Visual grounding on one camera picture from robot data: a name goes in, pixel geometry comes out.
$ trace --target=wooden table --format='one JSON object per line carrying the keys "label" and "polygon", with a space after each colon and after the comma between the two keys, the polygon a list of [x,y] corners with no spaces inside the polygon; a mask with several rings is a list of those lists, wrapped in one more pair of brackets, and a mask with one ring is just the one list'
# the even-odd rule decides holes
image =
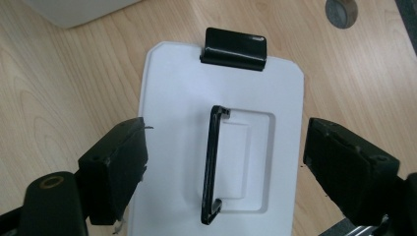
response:
{"label": "wooden table", "polygon": [[[350,29],[326,0],[145,0],[58,29],[17,0],[0,1],[0,213],[19,207],[44,174],[78,158],[137,116],[147,52],[163,40],[204,45],[216,27],[264,35],[268,55],[305,74],[303,153],[310,117],[340,123],[417,171],[417,59],[393,0],[357,1]],[[293,235],[318,235],[342,214],[300,159]],[[89,226],[90,235],[109,227]]]}

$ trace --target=black latch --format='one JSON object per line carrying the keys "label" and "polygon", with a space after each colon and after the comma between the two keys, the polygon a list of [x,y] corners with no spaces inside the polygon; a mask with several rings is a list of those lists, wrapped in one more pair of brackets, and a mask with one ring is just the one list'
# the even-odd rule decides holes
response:
{"label": "black latch", "polygon": [[267,62],[267,39],[263,36],[208,28],[202,63],[262,71]]}

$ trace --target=white plastic box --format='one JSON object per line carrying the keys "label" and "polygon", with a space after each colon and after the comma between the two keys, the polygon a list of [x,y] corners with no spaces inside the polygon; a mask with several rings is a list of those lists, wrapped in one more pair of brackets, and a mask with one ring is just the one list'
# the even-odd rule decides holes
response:
{"label": "white plastic box", "polygon": [[[139,115],[145,118],[148,170],[130,206],[129,235],[291,235],[304,76],[268,57],[262,72],[202,64],[202,48],[162,42],[147,58]],[[201,223],[214,105],[220,123],[211,225]]]}
{"label": "white plastic box", "polygon": [[75,27],[141,0],[23,0],[61,28]]}

